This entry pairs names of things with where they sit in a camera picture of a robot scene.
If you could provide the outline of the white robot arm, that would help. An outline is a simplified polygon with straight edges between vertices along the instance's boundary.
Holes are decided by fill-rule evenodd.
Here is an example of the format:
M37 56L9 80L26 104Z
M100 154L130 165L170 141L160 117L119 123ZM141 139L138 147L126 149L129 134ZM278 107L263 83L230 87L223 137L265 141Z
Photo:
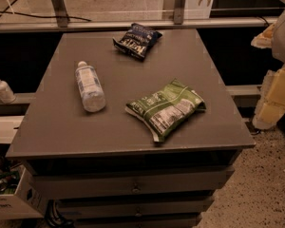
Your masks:
M255 128L265 130L275 126L285 114L285 10L253 39L251 45L269 48L273 58L281 63L279 69L267 71L252 119Z

